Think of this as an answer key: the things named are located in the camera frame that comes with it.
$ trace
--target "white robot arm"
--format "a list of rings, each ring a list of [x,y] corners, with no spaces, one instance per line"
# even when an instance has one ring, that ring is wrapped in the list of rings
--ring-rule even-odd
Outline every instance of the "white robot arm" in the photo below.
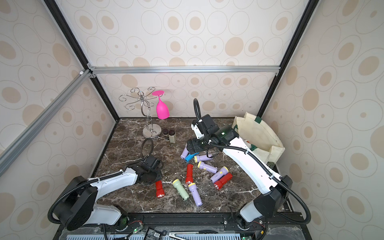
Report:
[[[311,214],[303,200],[294,193],[290,187],[292,180],[289,176],[282,177],[266,164],[264,164],[244,143],[231,126],[219,128],[208,114],[200,115],[200,108],[197,99],[194,99],[196,120],[192,122],[191,128],[196,138],[187,141],[189,154],[207,151],[217,147],[224,154],[232,158],[258,187],[261,195],[253,201],[245,204],[235,215],[236,221],[242,228],[247,228],[255,218],[264,216],[270,218],[274,214],[280,215],[293,223],[308,224]],[[291,194],[303,206],[306,219],[303,221],[293,220],[277,210]]]
[[[126,227],[126,212],[119,206],[105,206],[96,204],[102,196],[118,190],[144,182],[152,184],[162,177],[163,162],[152,155],[127,166],[123,171],[106,176],[84,179],[75,177],[61,193],[48,211],[48,219],[62,223],[69,231],[84,224],[108,224],[117,230]]]

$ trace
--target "green strap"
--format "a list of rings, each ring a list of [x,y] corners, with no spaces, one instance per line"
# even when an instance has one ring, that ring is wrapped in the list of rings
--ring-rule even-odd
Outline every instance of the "green strap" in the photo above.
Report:
[[[255,122],[257,122],[257,123],[261,123],[261,122],[262,122],[262,118],[261,118],[261,117],[256,117],[256,118],[255,118]]]
[[[251,148],[250,148],[251,151],[255,150],[256,148],[257,147],[255,145],[251,144]]]

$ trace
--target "black frame edge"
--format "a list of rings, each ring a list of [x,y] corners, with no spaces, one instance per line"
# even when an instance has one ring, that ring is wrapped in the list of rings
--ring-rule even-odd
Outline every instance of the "black frame edge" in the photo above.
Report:
[[[277,76],[274,77],[272,80],[271,86],[268,89],[267,94],[265,95],[265,98],[263,100],[263,103],[259,109],[259,112],[257,113],[257,116],[262,117],[269,101],[271,100],[277,85],[280,82],[281,77],[283,76],[283,73],[285,72],[285,69],[288,66],[289,61],[292,58],[293,52],[295,51],[297,45],[299,44],[299,41],[309,23],[309,20],[312,17],[312,14],[314,10],[316,9],[316,6],[318,4],[319,0],[310,0],[304,10],[303,15],[301,16],[301,19],[299,21],[299,24],[297,25],[297,28],[295,30],[295,33],[293,34],[293,37],[291,39],[291,42],[288,45],[287,51],[284,54],[284,57],[280,63],[280,71],[277,74]]]
[[[291,217],[295,220],[303,220],[303,216],[299,212],[290,212],[290,213],[283,213],[284,215]],[[231,216],[230,212],[215,212],[215,213],[133,213],[128,214],[128,217],[130,218],[130,221],[135,220],[141,220],[144,223],[144,227],[148,228],[156,228],[160,227],[162,229],[165,228],[172,228],[172,227],[183,227],[188,230],[191,227],[194,228],[209,228],[209,227],[224,227],[224,230],[233,232],[233,233],[240,233],[251,236],[254,234],[254,231],[261,231],[262,228],[259,225],[256,225],[255,227],[251,227],[247,230],[232,230],[232,229],[226,229],[226,225],[224,224],[226,216]],[[137,223],[134,223],[133,225],[129,225],[127,229],[125,229],[122,232],[117,232],[113,226],[106,225],[106,231],[108,234],[129,234],[134,228],[138,226]],[[292,223],[285,218],[275,215],[268,219],[268,226],[269,227],[280,227],[280,226],[287,226],[287,227],[300,227],[301,231],[304,235],[305,240],[312,240],[312,237],[308,231],[308,227],[306,225],[298,225],[295,223]],[[83,227],[95,227],[98,228],[100,225],[97,224],[89,224],[82,226]],[[62,233],[62,228],[59,228],[57,231],[55,237],[53,240],[58,240],[59,236]],[[78,232],[77,230],[74,231],[73,234],[82,234],[81,232]]]
[[[49,11],[51,12],[53,18],[55,19],[57,25],[59,26],[61,32],[67,39],[69,45],[71,46],[72,50],[76,54],[77,58],[79,59],[81,65],[84,69],[89,69],[92,73],[92,69],[89,68],[88,59],[85,56],[83,50],[81,49],[79,43],[77,42],[74,34],[72,33],[71,28],[69,27],[68,23],[66,22],[63,14],[61,13],[57,3],[55,0],[44,0],[45,4],[47,5]],[[109,100],[106,92],[104,91],[102,85],[100,84],[99,80],[95,78],[91,78],[91,81],[93,85],[95,86],[97,92],[99,93],[101,99],[104,101],[105,105],[107,106],[109,112],[112,114],[112,117],[115,119],[115,121],[119,120],[119,115],[117,114],[115,108],[113,107],[111,101]]]
[[[105,152],[107,151],[107,148],[108,148],[108,146],[109,146],[109,142],[111,141],[111,139],[112,139],[112,137],[113,137],[113,134],[115,133],[115,130],[116,130],[116,128],[118,127],[119,122],[120,122],[120,119],[118,119],[118,120],[116,121],[116,123],[115,123],[115,126],[113,126],[113,129],[112,129],[112,131],[111,131],[110,136],[108,137],[108,140],[107,140],[107,142],[106,142],[106,144],[105,144],[105,146],[104,146],[104,149],[103,149],[103,151],[101,152],[101,155],[100,155],[99,159],[97,160],[97,163],[96,163],[95,167],[93,168],[93,172],[92,172],[91,177],[95,177],[96,172],[97,172],[97,170],[99,169],[101,160],[103,159],[104,154],[105,154]]]

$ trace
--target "aluminum frame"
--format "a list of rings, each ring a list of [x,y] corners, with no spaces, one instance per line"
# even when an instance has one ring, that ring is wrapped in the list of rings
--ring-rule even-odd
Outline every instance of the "aluminum frame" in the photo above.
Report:
[[[57,25],[59,26],[61,32],[63,33],[64,37],[67,39],[68,44],[71,46],[73,52],[76,54],[76,57],[80,61],[81,65],[85,69],[89,69],[88,66],[88,60],[85,56],[83,50],[81,49],[79,43],[76,40],[76,37],[74,36],[73,32],[71,31],[70,26],[65,20],[65,17],[63,13],[60,11],[59,6],[55,2],[55,0],[44,0],[45,5],[49,12],[51,13],[52,17],[56,21]],[[97,92],[99,93],[101,99],[103,100],[104,104],[106,105],[107,109],[111,113],[112,117],[117,121],[120,116],[117,114],[115,108],[113,107],[110,99],[108,98],[103,86],[100,84],[100,81],[96,76],[91,77],[91,82],[93,83],[93,86],[96,88]]]
[[[271,98],[275,93],[275,90],[281,78],[283,77],[283,74],[285,73],[285,69],[287,68],[289,62],[291,61],[293,54],[295,53],[296,48],[299,45],[299,42],[303,37],[303,34],[313,16],[313,13],[315,12],[317,6],[319,6],[320,1],[321,0],[309,0],[307,6],[305,7],[304,13],[301,16],[299,24],[297,25],[297,28],[292,36],[291,42],[288,45],[287,51],[285,52],[283,59],[281,60],[281,63],[280,63],[281,69],[279,73],[272,80],[271,86],[269,87],[268,92],[265,95],[265,98],[263,100],[263,103],[260,106],[259,112],[257,113],[258,117],[262,117],[266,108],[268,107],[269,101],[271,101]]]
[[[16,158],[26,149],[33,139],[45,128],[46,124],[61,109],[80,85],[91,76],[88,69],[83,70],[51,104],[6,148],[0,156],[0,177]]]
[[[94,74],[118,73],[278,73],[280,66],[159,66],[159,67],[91,67]]]

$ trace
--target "marble tabletop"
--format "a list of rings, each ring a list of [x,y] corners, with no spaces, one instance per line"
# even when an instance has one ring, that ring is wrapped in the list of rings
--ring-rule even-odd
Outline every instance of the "marble tabletop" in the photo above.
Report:
[[[108,148],[97,169],[96,176],[103,176],[126,166],[140,158],[140,146],[144,140],[142,129],[145,127],[145,118],[121,119]],[[260,195],[256,185],[250,177],[228,156],[223,155],[216,149],[210,153],[217,154],[213,160],[207,162],[220,169],[226,166],[233,175],[232,180],[226,183],[220,190],[217,190],[209,178],[213,175],[197,168],[193,164],[193,179],[203,202],[202,206],[196,207],[191,193],[185,184],[187,163],[180,158],[186,141],[194,137],[190,125],[191,118],[168,118],[165,120],[154,119],[154,123],[161,128],[173,129],[176,132],[176,143],[172,144],[163,136],[154,140],[152,155],[164,162],[162,169],[162,185],[165,196],[156,197],[155,184],[123,187],[109,193],[98,200],[98,204],[120,205],[125,211],[131,213],[141,212],[230,212],[230,207],[235,212],[245,203],[250,202]],[[222,127],[232,124],[233,118],[218,118],[215,122]],[[183,201],[172,182],[179,179],[190,195],[190,198]]]

